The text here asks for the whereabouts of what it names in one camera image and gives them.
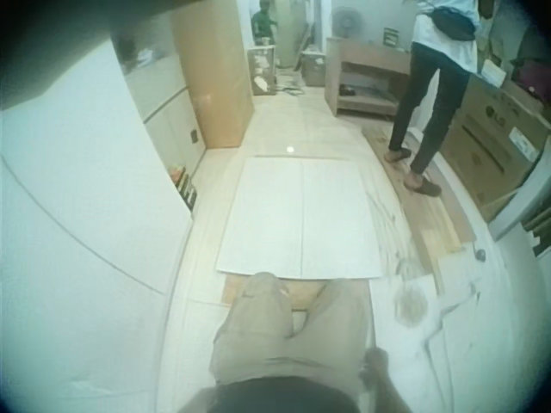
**tile floor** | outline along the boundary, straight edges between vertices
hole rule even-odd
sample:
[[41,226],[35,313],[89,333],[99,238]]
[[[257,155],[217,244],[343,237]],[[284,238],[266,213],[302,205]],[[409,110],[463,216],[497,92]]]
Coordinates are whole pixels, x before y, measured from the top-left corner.
[[[228,313],[228,307],[220,304],[225,277],[216,272],[215,263],[246,158],[323,157],[356,163],[372,207],[384,274],[395,274],[400,261],[418,261],[399,200],[360,127],[350,119],[332,116],[323,89],[305,88],[305,91],[297,97],[284,93],[255,97],[256,112],[241,147],[207,151],[195,174],[199,199],[167,325],[158,389],[159,413],[178,412],[198,390],[214,384],[208,372],[212,343]],[[365,122],[391,127],[383,120]],[[477,235],[477,247],[486,249],[486,282],[492,283],[496,302],[502,303],[499,310],[520,328],[521,318],[510,305],[514,292],[511,292],[500,246],[492,241],[474,203],[447,164],[441,157],[436,161],[442,164],[438,166],[452,188],[457,188],[458,199]],[[516,252],[515,242],[506,248]],[[520,276],[515,280],[522,283]],[[527,289],[527,293],[532,294],[534,301],[534,289]],[[530,316],[534,306],[531,305],[525,317]]]

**floor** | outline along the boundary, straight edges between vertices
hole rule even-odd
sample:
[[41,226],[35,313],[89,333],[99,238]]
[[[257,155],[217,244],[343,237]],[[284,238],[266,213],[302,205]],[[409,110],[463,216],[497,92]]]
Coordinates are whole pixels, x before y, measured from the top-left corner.
[[[411,273],[418,271],[417,253],[399,200],[362,136],[358,122],[333,117],[325,103],[323,89],[305,88],[305,91],[301,96],[280,93],[255,97],[256,112],[241,147],[207,151],[195,174],[199,198],[167,325],[159,377],[160,413],[178,412],[200,389],[214,385],[208,364],[214,334],[228,313],[228,307],[220,303],[225,276],[214,268],[246,158],[323,157],[356,163],[374,215],[384,275],[396,274],[398,268]],[[392,127],[384,120],[363,120],[362,123],[386,130]],[[493,329],[488,329],[487,333],[483,329],[477,334],[480,340],[491,341],[498,329],[495,340],[498,337],[507,340],[507,343],[496,342],[495,346],[498,353],[502,351],[507,358],[506,373],[511,379],[503,379],[504,370],[497,368],[495,377],[491,374],[490,377],[505,380],[504,389],[516,385],[513,387],[517,391],[515,397],[520,398],[524,394],[522,384],[526,384],[526,390],[533,385],[532,367],[527,367],[525,361],[536,362],[541,353],[537,347],[540,343],[531,340],[529,333],[535,331],[541,336],[542,317],[549,313],[541,271],[529,247],[524,248],[528,243],[522,228],[516,228],[502,242],[494,243],[453,171],[442,157],[436,157],[435,161],[451,187],[457,190],[457,198],[476,233],[477,248],[486,250],[484,283],[491,291],[488,296],[492,308],[487,319],[481,318],[481,325],[487,320]],[[492,372],[493,367],[480,368]],[[519,374],[524,374],[520,388]]]

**leg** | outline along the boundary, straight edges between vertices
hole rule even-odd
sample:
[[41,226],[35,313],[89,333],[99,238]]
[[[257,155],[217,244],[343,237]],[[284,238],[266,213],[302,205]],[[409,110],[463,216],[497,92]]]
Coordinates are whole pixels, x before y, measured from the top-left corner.
[[412,173],[420,177],[440,149],[455,111],[461,106],[469,73],[447,56],[441,54],[440,83],[429,124],[419,152],[412,162]]
[[430,80],[436,73],[437,61],[434,56],[436,51],[418,43],[412,43],[412,62],[410,80],[406,94],[402,97],[396,118],[394,119],[393,134],[388,146],[389,153],[385,159],[393,162],[401,155],[402,142],[406,136],[407,127],[410,125],[413,110],[427,94]]
[[213,376],[221,384],[262,377],[263,363],[282,355],[292,333],[291,300],[284,285],[269,273],[252,276],[214,338]]
[[317,367],[311,379],[356,398],[368,333],[373,329],[368,283],[335,280],[308,310],[289,357]]

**dark jeans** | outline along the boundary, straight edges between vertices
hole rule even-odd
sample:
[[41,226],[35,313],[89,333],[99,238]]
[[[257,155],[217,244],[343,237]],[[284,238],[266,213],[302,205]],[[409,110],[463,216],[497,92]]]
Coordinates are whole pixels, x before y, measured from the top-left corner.
[[424,138],[419,152],[411,164],[412,171],[417,174],[424,172],[442,146],[455,111],[461,106],[469,72],[444,53],[419,43],[412,43],[410,80],[394,119],[393,136],[388,146],[391,151],[399,151],[402,147],[413,110],[419,106],[427,94],[430,80],[438,69],[440,69],[440,81],[432,116],[424,130]]

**person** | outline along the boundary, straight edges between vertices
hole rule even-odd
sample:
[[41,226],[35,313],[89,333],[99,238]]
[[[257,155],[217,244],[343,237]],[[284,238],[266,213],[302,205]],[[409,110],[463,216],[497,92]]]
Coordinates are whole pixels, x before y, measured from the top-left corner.
[[294,334],[291,298],[274,275],[252,276],[241,288],[214,338],[211,373],[216,387],[180,413],[258,411],[359,413],[366,386],[379,412],[409,413],[387,373],[386,354],[372,348],[368,291],[332,280]]
[[413,110],[427,93],[430,80],[440,70],[432,116],[424,130],[419,151],[410,165],[410,172],[404,179],[404,185],[411,191],[438,196],[440,187],[423,177],[423,173],[440,149],[455,111],[461,106],[469,74],[477,71],[477,50],[474,40],[452,40],[439,30],[430,11],[434,8],[452,9],[469,19],[475,29],[480,23],[480,15],[485,18],[492,16],[493,0],[480,0],[479,3],[478,0],[433,0],[421,4],[422,10],[413,29],[410,79],[399,103],[384,158],[388,163],[395,163],[412,154],[402,147],[407,127]]
[[277,23],[269,18],[269,0],[260,0],[260,11],[252,17],[251,25],[252,36],[257,46],[265,46],[263,39],[268,39],[271,45],[275,44],[272,26],[277,27]]

